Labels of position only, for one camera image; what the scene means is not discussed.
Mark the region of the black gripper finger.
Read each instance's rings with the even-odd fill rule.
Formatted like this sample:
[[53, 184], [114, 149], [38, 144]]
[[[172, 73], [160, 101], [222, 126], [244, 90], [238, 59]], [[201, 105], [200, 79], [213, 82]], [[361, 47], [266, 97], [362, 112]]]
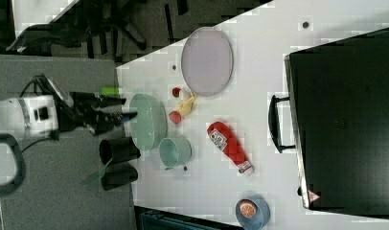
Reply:
[[123, 105], [125, 103], [125, 98], [101, 97], [99, 107], [110, 107], [114, 105]]
[[99, 124], [120, 126], [123, 123], [135, 118], [137, 115], [137, 112], [100, 112]]

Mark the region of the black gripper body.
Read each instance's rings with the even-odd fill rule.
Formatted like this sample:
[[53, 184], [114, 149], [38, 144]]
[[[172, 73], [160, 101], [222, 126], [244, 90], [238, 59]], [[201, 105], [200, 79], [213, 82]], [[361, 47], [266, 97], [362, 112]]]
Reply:
[[86, 127], [98, 134], [98, 111], [102, 99], [94, 93], [70, 92], [65, 103], [59, 106], [58, 127], [61, 132]]

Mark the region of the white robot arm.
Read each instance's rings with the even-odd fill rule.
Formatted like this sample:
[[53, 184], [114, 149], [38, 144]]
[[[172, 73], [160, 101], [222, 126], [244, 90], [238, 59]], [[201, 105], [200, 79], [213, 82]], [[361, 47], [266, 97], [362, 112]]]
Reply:
[[56, 140], [62, 132], [84, 127], [96, 136], [131, 120], [135, 112], [105, 112], [106, 107], [122, 105], [125, 99], [76, 93], [63, 97], [44, 94], [19, 96], [0, 101], [0, 196], [14, 193], [26, 176], [24, 148]]

